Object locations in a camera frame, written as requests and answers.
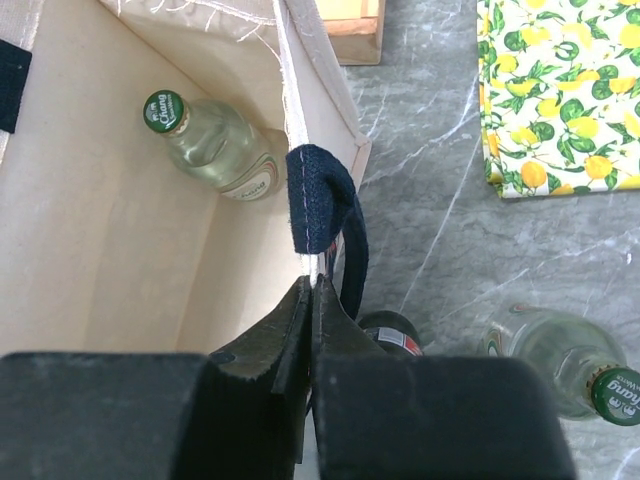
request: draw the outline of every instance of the bottle cap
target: bottle cap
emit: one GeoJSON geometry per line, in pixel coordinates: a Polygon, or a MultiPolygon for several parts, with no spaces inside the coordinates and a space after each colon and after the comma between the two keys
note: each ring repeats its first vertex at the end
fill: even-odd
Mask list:
{"type": "Polygon", "coordinates": [[[640,373],[623,367],[596,373],[591,401],[608,422],[627,427],[640,425],[640,373]]]}
{"type": "Polygon", "coordinates": [[[186,110],[180,95],[171,90],[160,90],[144,104],[144,122],[156,133],[172,133],[184,123],[186,110]]]}

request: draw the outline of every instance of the bottle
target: bottle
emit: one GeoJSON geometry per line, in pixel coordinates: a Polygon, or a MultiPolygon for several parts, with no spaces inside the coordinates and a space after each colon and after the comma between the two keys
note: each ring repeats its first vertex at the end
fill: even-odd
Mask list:
{"type": "Polygon", "coordinates": [[[284,160],[233,107],[215,100],[187,103],[160,90],[144,105],[147,126],[162,135],[173,163],[183,172],[235,200],[257,200],[276,191],[284,160]]]}
{"type": "Polygon", "coordinates": [[[561,417],[640,424],[640,373],[626,366],[611,335],[583,317],[512,305],[490,319],[479,348],[528,362],[550,387],[561,417]]]}
{"type": "Polygon", "coordinates": [[[360,328],[382,349],[396,356],[422,356],[420,336],[413,324],[403,315],[388,310],[362,317],[360,328]]]}

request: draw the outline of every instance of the navy blue strap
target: navy blue strap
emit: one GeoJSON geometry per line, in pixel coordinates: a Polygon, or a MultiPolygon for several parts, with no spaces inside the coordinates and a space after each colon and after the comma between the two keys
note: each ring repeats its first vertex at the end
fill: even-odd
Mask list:
{"type": "Polygon", "coordinates": [[[316,145],[292,150],[287,170],[295,250],[324,253],[342,231],[345,265],[340,302],[355,319],[367,277],[369,245],[353,179],[337,158],[316,145]]]}
{"type": "Polygon", "coordinates": [[[15,133],[31,52],[0,40],[0,130],[15,133]]]}

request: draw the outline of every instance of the lemon pattern cloth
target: lemon pattern cloth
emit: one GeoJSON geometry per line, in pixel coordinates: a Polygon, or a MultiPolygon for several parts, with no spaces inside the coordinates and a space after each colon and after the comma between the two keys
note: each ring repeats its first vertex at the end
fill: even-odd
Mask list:
{"type": "Polygon", "coordinates": [[[480,0],[478,39],[502,197],[640,188],[640,0],[480,0]]]}

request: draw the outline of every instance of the grey marble floor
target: grey marble floor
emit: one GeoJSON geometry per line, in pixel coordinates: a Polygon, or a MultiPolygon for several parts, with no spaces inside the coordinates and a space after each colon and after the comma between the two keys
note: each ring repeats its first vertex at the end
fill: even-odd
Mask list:
{"type": "MultiPolygon", "coordinates": [[[[387,0],[383,61],[346,70],[374,139],[363,312],[469,353],[506,297],[585,314],[640,368],[640,192],[500,200],[483,177],[475,0],[387,0]]],[[[640,431],[563,423],[582,480],[640,479],[640,431]]]]}

